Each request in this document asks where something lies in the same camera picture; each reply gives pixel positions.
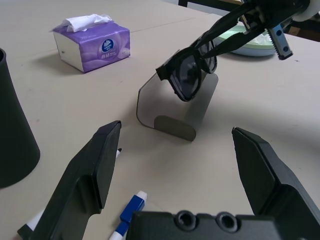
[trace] black mechanical part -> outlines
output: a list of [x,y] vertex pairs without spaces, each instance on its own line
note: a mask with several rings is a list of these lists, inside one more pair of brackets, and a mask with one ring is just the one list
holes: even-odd
[[126,239],[319,240],[319,209],[270,144],[238,127],[232,135],[240,179],[254,216],[197,214],[196,227],[185,231],[171,213],[135,212]]
[[93,214],[100,214],[105,207],[120,129],[120,121],[98,129],[68,164],[34,232],[30,236],[24,235],[23,239],[83,238],[89,218]]
[[267,30],[279,59],[285,60],[293,54],[283,34],[282,25],[288,25],[292,17],[306,10],[309,4],[310,0],[244,0],[241,6],[219,19],[198,44],[203,45],[220,36],[237,25],[239,18],[245,20],[247,31],[232,35],[203,57],[211,58],[232,52]]

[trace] screw hole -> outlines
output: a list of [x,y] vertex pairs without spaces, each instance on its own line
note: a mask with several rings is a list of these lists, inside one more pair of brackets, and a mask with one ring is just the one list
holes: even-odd
[[179,223],[182,225],[185,225],[186,227],[189,227],[192,224],[192,218],[189,214],[182,214],[179,216]]
[[223,216],[221,222],[227,229],[232,229],[235,226],[234,220],[228,215]]
[[218,226],[228,233],[235,233],[240,227],[237,219],[228,212],[220,212],[215,220]]
[[183,231],[189,232],[196,228],[196,216],[189,211],[180,211],[174,217],[175,224]]

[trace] blue marker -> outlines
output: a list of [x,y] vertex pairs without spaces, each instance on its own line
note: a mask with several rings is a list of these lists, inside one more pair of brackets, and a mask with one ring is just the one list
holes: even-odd
[[109,240],[122,240],[122,238],[129,229],[133,212],[141,211],[145,206],[146,200],[147,194],[143,191],[140,191],[138,192],[138,194],[133,195],[130,202],[127,204],[127,206],[120,215],[120,224],[112,233]]

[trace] dark tinted lens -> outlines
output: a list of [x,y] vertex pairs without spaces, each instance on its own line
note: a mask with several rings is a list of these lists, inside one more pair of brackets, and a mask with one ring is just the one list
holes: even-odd
[[[199,47],[199,52],[200,52],[201,56],[203,56],[204,54],[206,54],[207,52],[209,52],[213,48],[214,48],[213,42],[210,41],[210,42],[202,45],[201,47]],[[214,57],[206,58],[204,61],[206,62],[207,66],[209,67],[209,70],[213,71],[216,66],[215,58]]]
[[195,57],[186,57],[180,67],[173,71],[171,80],[176,82],[184,97],[191,98],[199,84],[199,68]]

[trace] plate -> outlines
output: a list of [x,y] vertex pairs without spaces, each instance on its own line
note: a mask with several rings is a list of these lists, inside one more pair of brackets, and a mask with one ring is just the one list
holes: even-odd
[[[224,40],[232,36],[236,33],[244,33],[246,31],[245,26],[237,25],[228,31],[224,32],[216,39],[214,39],[214,44],[217,46],[222,43]],[[275,47],[269,37],[266,37],[264,41],[258,41],[256,38],[244,46],[238,48],[235,51],[232,51],[234,54],[244,55],[244,56],[252,56],[252,57],[263,57],[270,56],[276,53]]]

